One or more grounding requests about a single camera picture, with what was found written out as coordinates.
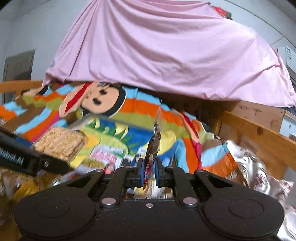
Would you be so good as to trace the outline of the clear dark snack packet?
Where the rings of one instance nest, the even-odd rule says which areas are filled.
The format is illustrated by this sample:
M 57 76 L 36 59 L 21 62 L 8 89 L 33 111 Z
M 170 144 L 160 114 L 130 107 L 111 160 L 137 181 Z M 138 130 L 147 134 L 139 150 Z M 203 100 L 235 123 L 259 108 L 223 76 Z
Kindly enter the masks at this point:
M 161 112 L 161 104 L 162 100 L 160 100 L 158 111 L 156 117 L 154 119 L 154 132 L 148 143 L 147 152 L 145 155 L 145 188 L 144 188 L 144 199 L 151 199 L 152 197 L 152 184 L 154 179 L 154 163 L 157 159 L 158 151 L 160 150 L 160 142 L 161 142 L 161 121 L 162 121 L 162 112 Z

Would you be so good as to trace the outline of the gold foil packet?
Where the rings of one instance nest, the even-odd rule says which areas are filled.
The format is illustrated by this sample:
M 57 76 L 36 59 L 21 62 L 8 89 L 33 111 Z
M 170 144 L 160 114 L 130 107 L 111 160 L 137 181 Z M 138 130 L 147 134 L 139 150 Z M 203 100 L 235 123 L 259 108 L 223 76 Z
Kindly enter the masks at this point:
M 23 198 L 52 187 L 62 177 L 41 170 L 36 177 L 1 167 L 1 197 L 19 202 Z

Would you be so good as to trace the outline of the puffed rice cake packet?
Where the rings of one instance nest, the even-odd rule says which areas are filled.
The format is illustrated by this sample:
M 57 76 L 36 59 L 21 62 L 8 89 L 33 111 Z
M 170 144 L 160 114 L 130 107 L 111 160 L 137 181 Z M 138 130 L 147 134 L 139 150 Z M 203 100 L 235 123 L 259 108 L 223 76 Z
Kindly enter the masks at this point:
M 34 142 L 33 148 L 70 164 L 87 143 L 88 137 L 79 130 L 52 126 Z

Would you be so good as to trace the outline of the green pickle snack packet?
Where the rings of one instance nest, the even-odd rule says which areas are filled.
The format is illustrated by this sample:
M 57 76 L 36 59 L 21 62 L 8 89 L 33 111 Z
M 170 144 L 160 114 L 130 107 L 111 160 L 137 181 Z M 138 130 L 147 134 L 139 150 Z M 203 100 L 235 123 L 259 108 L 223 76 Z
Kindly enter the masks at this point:
M 76 173 L 86 174 L 88 172 L 102 169 L 106 174 L 112 174 L 121 166 L 125 157 L 125 149 L 106 145 L 94 147 L 91 153 L 83 159 L 76 168 Z

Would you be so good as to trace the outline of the grey tray with drawing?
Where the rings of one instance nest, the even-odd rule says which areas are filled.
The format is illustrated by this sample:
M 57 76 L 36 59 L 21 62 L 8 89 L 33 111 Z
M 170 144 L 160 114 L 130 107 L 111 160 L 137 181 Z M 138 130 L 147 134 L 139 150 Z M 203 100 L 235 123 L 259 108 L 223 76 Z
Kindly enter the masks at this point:
M 92 149 L 98 145 L 125 149 L 125 157 L 120 167 L 135 167 L 139 158 L 145 158 L 148 143 L 154 132 L 151 129 L 93 115 L 85 116 L 74 123 L 72 127 L 72 129 L 79 130 L 88 137 L 88 143 L 70 163 L 70 167 L 73 169 L 76 169 L 83 159 L 91 153 Z M 157 157 L 160 158 L 163 166 L 176 165 L 185 168 L 185 171 L 189 170 L 186 164 L 185 143 L 182 139 L 177 139 L 172 131 L 161 132 L 160 150 Z M 130 188 L 127 192 L 135 198 L 144 199 L 145 183 L 146 178 L 144 187 Z M 168 189 L 156 186 L 154 175 L 151 198 L 172 197 L 172 194 L 168 193 L 170 193 Z

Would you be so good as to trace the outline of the colourful monkey bedspread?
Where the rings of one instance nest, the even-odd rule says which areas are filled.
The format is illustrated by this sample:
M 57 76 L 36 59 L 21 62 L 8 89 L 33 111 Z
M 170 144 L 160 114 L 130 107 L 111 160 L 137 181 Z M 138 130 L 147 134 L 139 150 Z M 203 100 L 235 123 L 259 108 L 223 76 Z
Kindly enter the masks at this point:
M 107 90 L 108 85 L 111 84 L 104 86 L 101 92 L 93 92 L 86 98 L 84 104 L 81 104 L 82 115 L 77 120 L 80 120 L 86 114 L 91 113 L 95 114 L 96 117 L 104 117 L 110 120 L 125 122 L 131 125 L 136 125 L 152 130 L 152 124 L 154 122 L 158 108 L 152 121 L 149 122 L 147 126 L 137 125 L 136 120 L 128 122 L 126 120 L 117 119 L 115 114 L 119 111 L 119 107 L 115 106 L 114 102 L 108 99 L 108 96 L 112 94 L 111 91 Z M 8 103 L 2 105 L 8 107 L 9 109 L 15 109 L 19 114 L 23 113 L 23 109 L 15 104 L 14 98 Z M 222 177 L 226 177 L 227 175 L 234 172 L 237 165 L 235 164 L 233 157 L 227 151 L 219 137 L 214 132 L 212 132 L 212 130 L 205 123 L 201 124 L 201 132 L 198 133 L 196 132 L 195 128 L 191 126 L 191 122 L 197 120 L 195 116 L 191 116 L 188 113 L 183 113 L 176 110 L 173 110 L 172 114 L 173 117 L 181 122 L 180 134 L 176 135 L 173 129 L 165 128 L 163 118 L 161 121 L 162 132 L 172 131 L 175 133 L 177 139 L 182 139 L 184 141 L 186 150 L 186 164 L 189 169 L 186 172 L 192 173 L 194 169 L 198 167 L 204 167 L 206 170 L 212 171 Z M 67 124 L 66 121 L 60 120 L 52 126 L 62 126 L 66 128 L 71 124 Z M 1 127 L 4 128 L 4 121 L 2 119 Z

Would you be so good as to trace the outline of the silver floral quilt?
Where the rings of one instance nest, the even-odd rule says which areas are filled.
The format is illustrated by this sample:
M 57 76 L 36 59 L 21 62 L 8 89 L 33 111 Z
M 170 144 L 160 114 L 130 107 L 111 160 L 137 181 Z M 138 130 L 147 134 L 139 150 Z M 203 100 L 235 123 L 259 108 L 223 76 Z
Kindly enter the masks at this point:
M 280 240 L 295 240 L 295 207 L 286 204 L 294 183 L 273 178 L 267 173 L 264 163 L 254 152 L 240 147 L 231 140 L 226 141 L 227 148 L 238 164 L 238 168 L 247 182 L 247 186 L 276 199 L 285 211 L 284 221 L 278 231 Z

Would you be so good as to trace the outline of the pink sheet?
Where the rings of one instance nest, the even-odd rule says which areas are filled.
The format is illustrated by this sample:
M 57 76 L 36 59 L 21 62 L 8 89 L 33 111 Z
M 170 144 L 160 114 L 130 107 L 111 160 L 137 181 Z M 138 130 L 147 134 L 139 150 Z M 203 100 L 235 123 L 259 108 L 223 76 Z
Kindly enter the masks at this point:
M 279 54 L 201 1 L 91 1 L 44 83 L 102 81 L 210 100 L 295 106 Z

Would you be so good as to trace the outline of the white air conditioner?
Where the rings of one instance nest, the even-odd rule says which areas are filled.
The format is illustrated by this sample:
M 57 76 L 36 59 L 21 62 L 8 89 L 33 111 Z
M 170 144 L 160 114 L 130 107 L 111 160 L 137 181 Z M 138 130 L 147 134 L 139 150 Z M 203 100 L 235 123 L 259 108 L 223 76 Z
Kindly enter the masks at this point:
M 296 53 L 290 49 L 290 47 L 279 47 L 277 48 L 277 52 L 280 54 L 283 62 L 290 74 L 290 77 L 295 79 L 296 72 Z

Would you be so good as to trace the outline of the wooden bed frame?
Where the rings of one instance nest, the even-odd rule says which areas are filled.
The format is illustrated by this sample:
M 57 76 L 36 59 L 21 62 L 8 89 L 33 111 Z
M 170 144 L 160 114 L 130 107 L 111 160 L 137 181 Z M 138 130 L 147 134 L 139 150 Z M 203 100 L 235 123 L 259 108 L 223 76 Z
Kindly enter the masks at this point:
M 93 92 L 101 92 L 90 82 L 52 82 L 12 80 L 1 83 L 1 93 L 15 94 L 15 104 L 23 109 L 1 106 L 4 128 L 35 141 L 53 124 L 60 120 L 73 123 L 82 115 L 81 104 Z M 191 122 L 196 132 L 206 123 L 216 135 L 240 142 L 242 137 L 250 139 L 255 152 L 275 178 L 283 177 L 287 168 L 295 168 L 295 141 L 280 133 L 286 110 L 248 101 L 211 101 L 189 96 L 161 93 L 151 90 L 111 84 L 107 90 L 114 105 L 119 107 L 115 117 L 137 125 L 147 126 L 152 121 L 161 103 L 165 128 L 180 134 L 181 122 L 173 117 L 173 110 L 188 111 L 197 117 Z

